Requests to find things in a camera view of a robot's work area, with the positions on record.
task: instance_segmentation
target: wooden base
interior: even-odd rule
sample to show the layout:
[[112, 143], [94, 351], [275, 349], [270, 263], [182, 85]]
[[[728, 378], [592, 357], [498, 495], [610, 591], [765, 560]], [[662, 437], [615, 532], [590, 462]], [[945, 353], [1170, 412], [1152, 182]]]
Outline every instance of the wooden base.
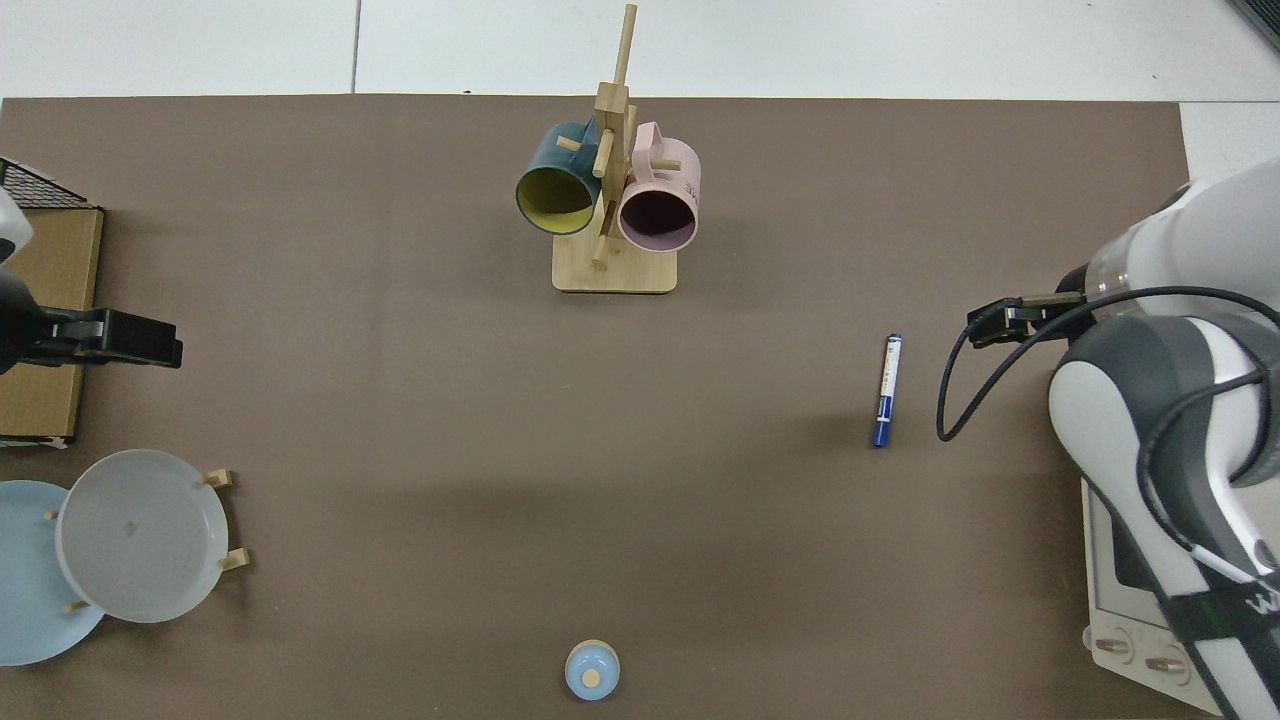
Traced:
[[621, 237], [600, 245], [604, 209], [575, 234], [552, 236], [552, 284], [561, 292], [660, 295], [676, 288], [676, 254], [640, 250]]

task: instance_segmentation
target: plate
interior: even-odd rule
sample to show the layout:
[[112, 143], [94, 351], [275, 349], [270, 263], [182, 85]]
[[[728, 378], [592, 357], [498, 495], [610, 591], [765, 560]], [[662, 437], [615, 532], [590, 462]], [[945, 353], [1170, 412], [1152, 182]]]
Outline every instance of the plate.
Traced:
[[0, 665], [49, 660], [84, 639], [102, 619], [79, 601], [58, 566], [56, 524], [45, 512], [58, 510], [67, 491], [36, 480], [0, 482]]
[[200, 605], [227, 557], [227, 515], [202, 480], [156, 450], [125, 450], [84, 470], [58, 518], [58, 561], [76, 592], [132, 623]]

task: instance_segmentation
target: small blue object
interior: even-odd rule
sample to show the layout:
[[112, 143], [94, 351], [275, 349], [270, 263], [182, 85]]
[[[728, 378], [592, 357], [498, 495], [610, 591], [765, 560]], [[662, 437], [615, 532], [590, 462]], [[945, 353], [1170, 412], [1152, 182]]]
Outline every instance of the small blue object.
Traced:
[[564, 661], [564, 683], [582, 700], [603, 700], [618, 687], [618, 653], [602, 641], [577, 643]]
[[881, 401], [876, 411], [872, 447], [888, 445], [890, 421], [893, 419], [893, 392], [897, 389], [897, 360], [902, 352], [902, 336], [893, 333], [884, 340], [884, 373], [881, 375]]

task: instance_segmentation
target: marker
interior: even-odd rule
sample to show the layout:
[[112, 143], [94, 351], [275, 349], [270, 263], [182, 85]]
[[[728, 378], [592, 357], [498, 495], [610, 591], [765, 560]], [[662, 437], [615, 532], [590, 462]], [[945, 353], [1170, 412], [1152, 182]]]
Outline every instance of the marker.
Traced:
[[884, 375], [881, 378], [881, 402], [876, 413], [872, 447], [888, 445], [888, 423], [893, 419], [893, 388], [897, 387], [897, 356], [902, 354], [902, 336], [893, 333], [884, 341]]

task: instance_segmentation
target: black strap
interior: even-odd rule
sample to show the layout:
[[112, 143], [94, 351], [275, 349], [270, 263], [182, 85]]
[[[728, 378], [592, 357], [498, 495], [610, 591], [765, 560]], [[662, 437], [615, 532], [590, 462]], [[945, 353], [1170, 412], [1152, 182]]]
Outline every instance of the black strap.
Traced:
[[1184, 643], [1247, 638], [1280, 628], [1280, 592], [1271, 589], [1275, 587], [1280, 587], [1280, 573], [1262, 582], [1171, 597], [1160, 610], [1174, 637]]
[[1271, 392], [1262, 397], [1261, 452], [1239, 477], [1231, 479], [1231, 487], [1256, 486], [1280, 474], [1280, 337], [1276, 337], [1275, 329], [1244, 315], [1210, 315], [1206, 319], [1231, 336], [1254, 364], [1268, 368], [1271, 375]]

